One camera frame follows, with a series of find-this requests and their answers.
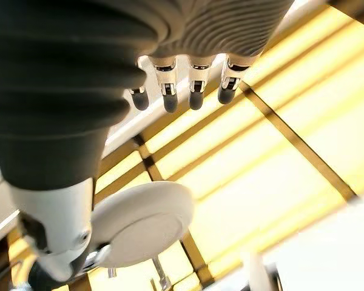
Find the white robot part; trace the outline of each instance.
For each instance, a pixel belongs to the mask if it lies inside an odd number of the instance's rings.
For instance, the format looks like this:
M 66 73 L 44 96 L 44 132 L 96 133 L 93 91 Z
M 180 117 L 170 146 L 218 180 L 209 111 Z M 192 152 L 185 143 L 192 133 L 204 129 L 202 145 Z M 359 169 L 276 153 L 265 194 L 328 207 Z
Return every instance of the white robot part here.
M 278 284 L 257 254 L 249 256 L 249 289 L 251 291 L 279 291 Z
M 53 279 L 68 280 L 70 263 L 84 252 L 92 234 L 93 179 L 56 190 L 10 190 L 19 207 L 19 227 L 38 262 Z

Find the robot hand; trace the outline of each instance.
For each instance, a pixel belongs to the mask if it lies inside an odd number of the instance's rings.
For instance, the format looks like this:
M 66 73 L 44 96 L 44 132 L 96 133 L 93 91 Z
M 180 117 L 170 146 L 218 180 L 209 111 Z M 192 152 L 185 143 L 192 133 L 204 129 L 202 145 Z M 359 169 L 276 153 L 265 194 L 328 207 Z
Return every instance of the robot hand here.
M 84 265 L 108 129 L 146 109 L 149 55 L 164 106 L 177 109 L 175 56 L 189 56 L 199 109 L 214 56 L 227 53 L 219 101 L 229 103 L 293 0 L 0 0 L 0 169 L 38 255 L 29 283 L 49 290 Z

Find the dark metal beam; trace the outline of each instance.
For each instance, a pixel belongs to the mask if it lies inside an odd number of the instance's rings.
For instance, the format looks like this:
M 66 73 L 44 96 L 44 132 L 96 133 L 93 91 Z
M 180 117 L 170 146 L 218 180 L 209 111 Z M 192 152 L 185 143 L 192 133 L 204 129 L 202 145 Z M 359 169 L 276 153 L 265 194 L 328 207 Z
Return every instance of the dark metal beam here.
M 329 4 L 364 24 L 364 0 L 330 0 Z
M 342 195 L 345 201 L 356 198 L 356 193 L 318 154 L 285 123 L 273 109 L 267 105 L 245 82 L 240 88 L 247 97 L 268 119 L 269 122 L 329 181 Z

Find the yellow light panel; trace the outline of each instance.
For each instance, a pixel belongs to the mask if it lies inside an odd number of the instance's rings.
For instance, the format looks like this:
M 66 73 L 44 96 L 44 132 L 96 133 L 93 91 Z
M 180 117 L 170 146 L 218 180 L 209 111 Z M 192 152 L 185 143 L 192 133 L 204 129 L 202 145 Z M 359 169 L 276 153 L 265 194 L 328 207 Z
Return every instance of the yellow light panel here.
M 175 284 L 194 271 L 179 241 L 159 254 L 158 257 L 171 284 Z
M 196 274 L 191 274 L 174 286 L 174 291 L 199 291 L 202 290 L 200 280 Z
M 179 169 L 221 144 L 261 116 L 261 113 L 247 99 L 233 105 L 224 115 L 160 159 L 157 162 L 160 173 L 163 178 L 169 178 Z
M 323 13 L 307 23 L 307 25 L 298 29 L 268 52 L 264 53 L 248 69 L 244 80 L 254 87 L 264 77 L 281 68 L 295 56 L 349 22 L 353 22 L 349 16 L 346 16 L 337 9 L 327 7 Z
M 153 291 L 150 283 L 152 278 L 158 285 L 159 276 L 151 260 L 130 267 L 120 268 L 117 270 L 117 277 L 111 279 L 108 278 L 108 270 L 104 268 L 99 268 L 89 273 L 92 291 Z
M 333 75 L 322 76 L 342 63 Z M 298 88 L 285 86 L 296 79 Z M 364 26 L 358 22 L 335 36 L 292 70 L 258 89 L 278 106 L 299 87 L 319 80 L 277 113 L 346 181 L 364 192 Z
M 127 190 L 129 188 L 132 188 L 132 187 L 135 187 L 135 186 L 138 186 L 138 185 L 143 185 L 145 183 L 150 183 L 150 182 L 151 182 L 151 178 L 148 175 L 148 173 L 147 172 L 143 172 L 142 174 L 140 174 L 136 178 L 134 178 L 131 182 L 129 182 L 128 184 L 126 184 L 118 192 Z
M 251 141 L 251 144 L 256 143 L 251 147 L 270 144 L 277 148 L 266 147 L 268 154 L 257 152 L 264 158 L 256 156 L 258 162 L 250 167 L 247 161 L 244 172 L 225 185 L 218 185 L 213 179 L 212 184 L 218 189 L 196 208 L 190 232 L 206 262 L 316 194 L 325 195 L 328 206 L 343 203 L 340 194 L 327 180 L 268 121 L 264 123 L 266 126 L 257 129 L 261 131 L 260 139 Z M 245 144 L 244 150 L 248 151 L 248 147 L 249 144 Z M 236 158 L 243 156 L 243 152 L 233 154 Z M 200 171 L 210 175 L 220 170 L 226 176 L 232 168 L 228 159 L 227 155 L 221 159 L 220 154 L 216 157 L 216 168 L 208 161 Z M 194 183 L 189 185 L 194 192 Z M 311 215 L 311 219 L 318 217 L 318 213 Z
M 215 258 L 209 263 L 209 270 L 215 278 L 221 277 L 224 273 L 228 273 L 241 264 L 243 254 L 262 252 L 281 241 L 283 237 L 295 234 L 315 220 L 324 217 L 327 213 L 334 212 L 342 205 L 342 200 L 332 200 L 324 192 L 312 196 L 270 225 L 256 229 L 224 254 Z
M 113 183 L 116 179 L 128 172 L 142 161 L 139 152 L 134 151 L 128 157 L 99 177 L 96 183 L 96 193 Z
M 290 48 L 288 54 L 294 56 Z M 256 92 L 276 109 L 293 95 L 297 96 L 302 90 L 327 80 L 331 72 L 341 70 L 363 54 L 364 26 L 354 22 L 290 68 L 256 88 Z
M 283 136 L 271 127 L 267 122 L 261 122 L 177 182 L 193 189 L 195 199 L 204 199 L 288 146 Z
M 217 90 L 212 92 L 204 99 L 204 103 L 199 110 L 189 109 L 183 113 L 179 118 L 170 123 L 165 129 L 157 133 L 153 138 L 146 142 L 147 148 L 150 153 L 155 153 L 157 150 L 171 142 L 177 136 L 180 136 L 187 129 L 197 124 L 199 121 L 209 116 L 222 105 L 217 99 Z

